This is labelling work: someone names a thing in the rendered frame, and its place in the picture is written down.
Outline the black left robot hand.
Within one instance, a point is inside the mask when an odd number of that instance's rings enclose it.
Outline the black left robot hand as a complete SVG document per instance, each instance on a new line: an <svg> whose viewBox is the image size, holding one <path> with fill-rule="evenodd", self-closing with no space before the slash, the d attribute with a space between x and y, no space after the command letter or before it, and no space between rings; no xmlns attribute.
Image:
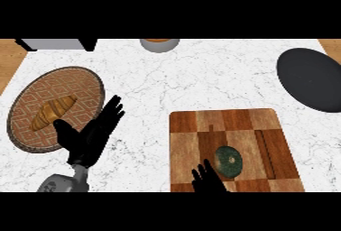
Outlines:
<svg viewBox="0 0 341 231"><path fill-rule="evenodd" d="M88 168L97 162L109 135L125 112L121 97L113 95L95 119L91 119L81 131L61 120L56 119L53 127L57 133L57 143L69 151L67 164Z"/></svg>

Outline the grey and black appliance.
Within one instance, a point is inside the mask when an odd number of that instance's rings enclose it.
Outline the grey and black appliance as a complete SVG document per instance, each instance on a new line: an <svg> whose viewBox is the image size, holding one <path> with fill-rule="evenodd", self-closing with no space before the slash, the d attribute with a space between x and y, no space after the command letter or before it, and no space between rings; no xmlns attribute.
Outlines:
<svg viewBox="0 0 341 231"><path fill-rule="evenodd" d="M84 50L94 51L95 39L16 39L14 43L26 51Z"/></svg>

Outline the dark grey pan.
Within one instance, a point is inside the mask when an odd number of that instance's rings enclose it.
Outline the dark grey pan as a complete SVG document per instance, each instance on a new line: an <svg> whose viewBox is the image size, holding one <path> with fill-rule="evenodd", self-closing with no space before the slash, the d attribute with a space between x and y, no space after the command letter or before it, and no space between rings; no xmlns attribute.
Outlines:
<svg viewBox="0 0 341 231"><path fill-rule="evenodd" d="M307 48L286 50L276 64L278 82L307 107L341 113L341 64Z"/></svg>

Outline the golden brown croissant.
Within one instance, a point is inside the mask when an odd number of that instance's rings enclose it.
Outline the golden brown croissant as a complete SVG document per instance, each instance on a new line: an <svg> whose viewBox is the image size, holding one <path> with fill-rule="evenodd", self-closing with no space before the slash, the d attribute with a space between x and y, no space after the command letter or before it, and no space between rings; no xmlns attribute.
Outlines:
<svg viewBox="0 0 341 231"><path fill-rule="evenodd" d="M47 127L56 119L60 119L76 101L76 96L69 95L48 100L38 111L30 122L30 130L35 132Z"/></svg>

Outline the checkered wooden cutting board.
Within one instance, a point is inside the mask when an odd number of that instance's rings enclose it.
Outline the checkered wooden cutting board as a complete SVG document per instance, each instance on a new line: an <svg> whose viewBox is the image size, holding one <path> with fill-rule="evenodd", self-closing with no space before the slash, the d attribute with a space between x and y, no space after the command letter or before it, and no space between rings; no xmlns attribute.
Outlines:
<svg viewBox="0 0 341 231"><path fill-rule="evenodd" d="M214 161L221 146L240 154L240 175L221 181L231 192L304 190L293 157L270 108L169 114L169 190L191 191L191 170Z"/></svg>

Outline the grey cylindrical container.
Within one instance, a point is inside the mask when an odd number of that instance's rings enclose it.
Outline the grey cylindrical container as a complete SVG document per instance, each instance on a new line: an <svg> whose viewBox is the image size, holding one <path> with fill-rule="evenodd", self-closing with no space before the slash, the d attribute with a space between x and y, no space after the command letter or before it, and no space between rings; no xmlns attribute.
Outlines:
<svg viewBox="0 0 341 231"><path fill-rule="evenodd" d="M147 41L146 39L140 39L140 44L143 48L153 53L162 53L171 51L178 45L178 42L180 42L178 39L168 39L160 42L152 42Z"/></svg>

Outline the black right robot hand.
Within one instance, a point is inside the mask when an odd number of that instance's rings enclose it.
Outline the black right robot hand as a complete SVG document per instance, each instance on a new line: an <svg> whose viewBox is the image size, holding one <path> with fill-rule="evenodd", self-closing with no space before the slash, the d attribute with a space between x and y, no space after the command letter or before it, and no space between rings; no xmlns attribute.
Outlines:
<svg viewBox="0 0 341 231"><path fill-rule="evenodd" d="M191 186L197 193L227 193L224 184L208 160L191 170Z"/></svg>

